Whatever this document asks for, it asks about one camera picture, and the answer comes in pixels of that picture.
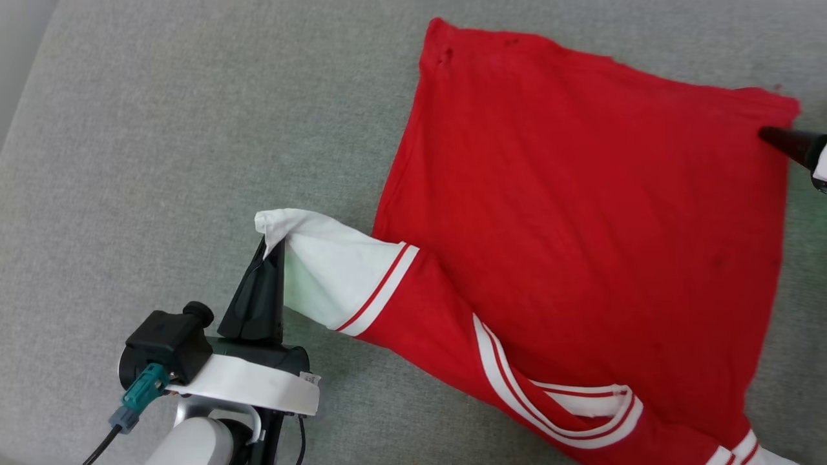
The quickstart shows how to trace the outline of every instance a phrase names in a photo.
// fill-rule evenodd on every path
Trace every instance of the red stripe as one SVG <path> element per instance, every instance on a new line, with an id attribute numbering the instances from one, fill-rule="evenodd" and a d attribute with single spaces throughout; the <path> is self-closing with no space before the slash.
<path id="1" fill-rule="evenodd" d="M 755 457 L 756 453 L 758 453 L 758 443 L 755 443 L 755 446 L 753 446 L 753 451 L 750 452 L 749 454 L 747 454 L 747 457 L 745 457 L 743 459 L 743 462 L 741 462 L 741 463 L 743 465 L 747 465 L 749 463 L 749 461 L 752 460 L 753 457 Z"/>
<path id="2" fill-rule="evenodd" d="M 576 397 L 613 397 L 615 396 L 614 391 L 609 392 L 572 392 L 572 391 L 564 391 L 562 389 L 554 389 L 551 387 L 539 387 L 543 391 L 546 392 L 553 392 L 554 394 L 563 394 L 563 395 L 573 395 Z M 626 391 L 618 391 L 617 395 L 626 394 Z"/>
<path id="3" fill-rule="evenodd" d="M 498 367 L 498 368 L 499 368 L 499 370 L 500 370 L 500 375 L 502 375 L 502 376 L 503 376 L 503 380 L 505 381 L 505 385 L 509 388 L 509 391 L 511 391 L 511 395 L 513 395 L 513 396 L 514 396 L 514 398 L 517 400 L 517 402 L 519 402 L 519 404 L 520 404 L 520 405 L 521 405 L 521 406 L 522 406 L 522 407 L 523 407 L 523 408 L 524 408 L 524 409 L 525 409 L 525 410 L 526 410 L 526 411 L 527 411 L 527 412 L 528 412 L 528 413 L 529 413 L 532 417 L 534 417 L 534 419 L 535 419 L 536 421 L 539 421 L 541 424 L 546 424 L 546 423 L 545 423 L 544 421 L 542 421 L 539 417 L 537 417 L 537 416 L 534 414 L 534 412 L 532 412 L 532 411 L 531 411 L 531 410 L 530 410 L 530 409 L 529 409 L 529 408 L 528 408 L 528 407 L 527 407 L 527 406 L 523 403 L 523 400 L 519 398 L 519 396 L 517 395 L 517 392 L 514 390 L 514 387 L 513 387 L 513 386 L 511 386 L 511 381 L 509 381 L 509 378 L 505 375 L 505 369 L 503 368 L 503 364 L 502 364 L 502 362 L 500 361 L 500 354 L 497 352 L 497 345 L 496 345 L 496 342 L 495 342 L 495 339 L 494 339 L 494 335 L 493 335 L 493 334 L 491 334 L 491 331 L 489 331 L 489 329 L 488 329 L 487 327 L 483 326 L 483 329 L 485 330 L 485 333 L 486 333 L 486 334 L 488 334 L 488 339 L 491 341 L 491 347 L 494 349 L 494 359 L 497 361 L 497 367 Z M 629 407 L 628 407 L 628 409 L 626 409 L 626 412 L 624 413 L 623 418 L 621 418 L 621 419 L 620 419 L 620 421 L 619 421 L 619 422 L 618 422 L 615 426 L 613 426 L 611 429 L 609 429 L 609 430 L 607 430 L 607 431 L 604 431 L 604 432 L 602 432 L 602 433 L 598 433 L 598 434 L 593 434 L 593 435 L 591 435 L 591 436 L 569 436 L 569 435 L 567 435 L 567 434 L 564 434 L 564 433 L 563 433 L 561 430 L 559 430 L 559 429 L 555 430 L 555 433 L 560 434 L 560 435 L 561 435 L 562 437 L 564 437 L 564 438 L 574 439 L 574 440 L 576 440 L 576 441 L 582 441 L 582 440 L 586 440 L 586 439 L 597 439 L 597 438 L 602 438 L 603 436 L 606 436 L 606 435 L 608 435 L 608 434 L 612 434 L 612 433 L 613 433 L 613 432 L 614 432 L 617 428 L 619 428 L 619 427 L 620 427 L 620 425 L 621 425 L 621 424 L 623 424 L 623 423 L 626 421 L 626 418 L 629 416 L 629 412 L 631 412 L 631 411 L 632 411 L 632 407 L 634 406 L 635 401 L 636 401 L 636 399 L 635 399 L 634 397 L 632 397 L 632 402 L 630 402 L 630 403 L 629 403 Z"/>
<path id="4" fill-rule="evenodd" d="M 382 278 L 381 281 L 379 281 L 379 285 L 376 286 L 376 289 L 373 290 L 373 294 L 371 294 L 370 297 L 368 297 L 367 301 L 365 302 L 364 305 L 361 306 L 361 308 L 359 309 L 358 312 L 356 312 L 353 316 L 351 316 L 351 318 L 348 319 L 342 326 L 340 326 L 336 329 L 337 331 L 342 331 L 344 328 L 347 328 L 351 323 L 358 320 L 359 317 L 363 313 L 365 313 L 365 310 L 368 307 L 370 307 L 370 304 L 373 302 L 373 299 L 375 299 L 376 295 L 379 294 L 379 291 L 382 290 L 382 286 L 384 286 L 385 282 L 387 282 L 388 278 L 390 278 L 390 274 L 394 272 L 394 268 L 396 268 L 396 266 L 399 264 L 399 260 L 402 260 L 402 255 L 405 254 L 405 251 L 408 250 L 409 246 L 410 246 L 410 244 L 405 244 L 404 247 L 402 247 L 402 250 L 399 251 L 399 255 L 397 255 L 394 262 L 390 264 L 390 268 L 388 268 L 388 272 L 385 273 L 385 276 Z"/>

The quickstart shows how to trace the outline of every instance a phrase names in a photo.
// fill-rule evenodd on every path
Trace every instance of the cable connector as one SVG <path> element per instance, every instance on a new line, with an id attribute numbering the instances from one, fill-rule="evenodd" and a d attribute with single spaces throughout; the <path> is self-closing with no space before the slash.
<path id="1" fill-rule="evenodd" d="M 170 376 L 161 365 L 158 363 L 147 365 L 121 397 L 122 405 L 109 417 L 109 424 L 113 428 L 120 426 L 121 434 L 129 434 L 146 407 L 164 394 L 164 389 L 169 383 Z"/>

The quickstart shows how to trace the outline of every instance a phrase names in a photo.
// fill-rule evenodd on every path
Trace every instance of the gray connector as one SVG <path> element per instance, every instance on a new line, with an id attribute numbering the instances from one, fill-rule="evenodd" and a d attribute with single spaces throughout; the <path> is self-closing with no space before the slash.
<path id="1" fill-rule="evenodd" d="M 129 432 L 132 431 L 132 428 L 135 428 L 135 425 L 138 424 L 139 418 L 140 415 L 135 413 L 134 410 L 121 405 L 121 407 L 115 410 L 115 413 L 109 417 L 109 425 L 113 428 L 116 425 L 120 425 L 121 434 L 129 434 Z"/>

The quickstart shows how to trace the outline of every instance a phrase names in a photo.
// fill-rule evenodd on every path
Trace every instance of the black knob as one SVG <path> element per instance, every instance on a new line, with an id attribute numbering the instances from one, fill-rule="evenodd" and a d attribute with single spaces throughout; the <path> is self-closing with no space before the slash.
<path id="1" fill-rule="evenodd" d="M 215 319 L 213 311 L 210 310 L 207 305 L 194 300 L 184 306 L 182 313 L 185 315 L 193 315 L 195 318 L 201 320 L 201 328 L 206 328 Z"/>

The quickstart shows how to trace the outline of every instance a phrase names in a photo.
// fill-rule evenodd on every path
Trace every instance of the black cable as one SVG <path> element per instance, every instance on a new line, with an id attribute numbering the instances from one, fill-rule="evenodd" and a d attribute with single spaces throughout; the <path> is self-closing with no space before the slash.
<path id="1" fill-rule="evenodd" d="M 95 462 L 95 460 L 98 460 L 98 457 L 100 457 L 103 451 L 105 451 L 106 448 L 109 447 L 109 444 L 112 443 L 112 441 L 115 439 L 115 436 L 117 436 L 117 434 L 120 432 L 121 425 L 116 424 L 115 426 L 113 426 L 112 431 L 110 431 L 109 434 L 106 435 L 106 438 L 103 440 L 101 445 L 99 445 L 98 448 L 95 449 L 95 452 L 93 452 L 92 455 L 90 455 L 89 458 L 86 459 L 84 465 L 92 465 Z"/>
<path id="2" fill-rule="evenodd" d="M 304 461 L 304 448 L 307 446 L 307 436 L 304 434 L 304 419 L 302 415 L 297 415 L 299 417 L 299 430 L 302 432 L 302 449 L 299 451 L 299 460 L 296 460 L 296 465 L 302 465 Z"/>

